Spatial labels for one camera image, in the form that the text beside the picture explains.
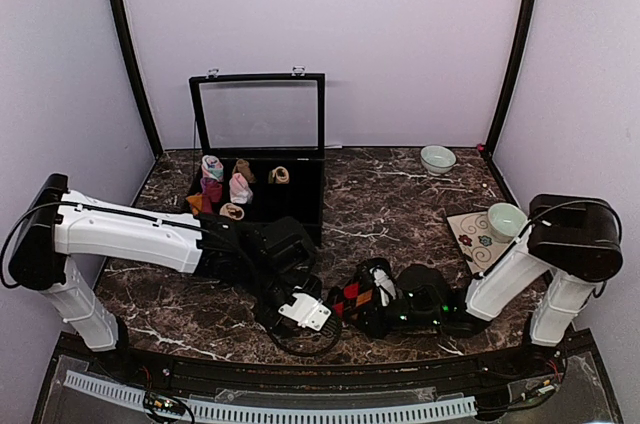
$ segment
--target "brown marble surface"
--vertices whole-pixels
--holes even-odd
[[[455,153],[454,169],[436,178],[426,175],[419,149],[327,151],[323,248],[315,271],[325,289],[342,285],[357,263],[376,256],[387,258],[396,275],[411,264],[425,264],[439,269],[453,287],[469,282],[468,267],[445,216],[486,209],[503,199],[475,149]],[[167,152],[136,206],[181,212],[193,172],[192,151]],[[543,290],[544,283],[536,281],[485,332],[471,339],[390,335],[372,340],[348,327],[327,355],[298,358],[276,349],[253,322],[253,298],[241,289],[118,259],[109,261],[96,288],[106,307],[125,320],[134,347],[293,365],[406,362],[513,347],[520,343],[528,312]]]

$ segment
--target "white wall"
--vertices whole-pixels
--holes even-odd
[[[602,197],[624,222],[625,265],[590,326],[628,422],[640,420],[640,0],[537,0],[496,160],[523,205]]]
[[[327,143],[475,146],[520,0],[127,0],[167,148],[191,147],[190,76],[326,72]]]
[[[152,164],[108,0],[0,0],[0,236],[52,172],[130,203]],[[84,262],[92,281],[100,261]],[[31,421],[60,319],[0,289],[0,420]]]

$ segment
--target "beige sock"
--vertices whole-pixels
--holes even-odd
[[[289,171],[278,166],[269,173],[269,184],[289,184]]]
[[[244,159],[238,159],[238,162],[236,162],[231,175],[236,173],[242,174],[242,177],[244,177],[249,184],[254,184],[256,182],[256,176],[253,175],[253,172],[251,172],[251,169],[249,168],[249,163]]]
[[[235,204],[227,202],[220,208],[220,215],[233,219],[234,221],[241,221],[244,218],[244,210]]]

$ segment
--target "colorful sock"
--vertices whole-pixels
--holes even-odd
[[[202,176],[210,177],[218,182],[224,181],[224,166],[216,156],[202,158]]]
[[[210,177],[200,179],[202,194],[207,196],[212,204],[217,204],[222,200],[222,184]]]
[[[269,184],[289,184],[289,171],[278,166],[269,173]]]
[[[220,215],[226,216],[230,219],[233,219],[234,221],[241,221],[244,217],[244,210],[241,207],[236,206],[235,204],[227,202],[220,208]]]
[[[234,204],[251,204],[253,192],[249,188],[249,183],[240,173],[234,174],[229,182],[231,202]]]
[[[231,174],[236,174],[238,172],[243,175],[248,183],[254,184],[256,182],[256,176],[253,175],[253,172],[249,169],[249,163],[244,159],[238,159],[238,162],[236,162]]]
[[[198,193],[195,196],[187,197],[187,202],[191,205],[191,212],[194,216],[198,214],[213,214],[211,201],[207,196]]]

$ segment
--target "ceramic bowl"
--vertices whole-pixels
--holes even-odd
[[[518,235],[527,222],[527,215],[512,204],[500,202],[489,208],[487,220],[493,238],[506,244]]]
[[[430,175],[439,176],[451,170],[456,163],[456,155],[446,147],[427,146],[420,151],[420,160]]]

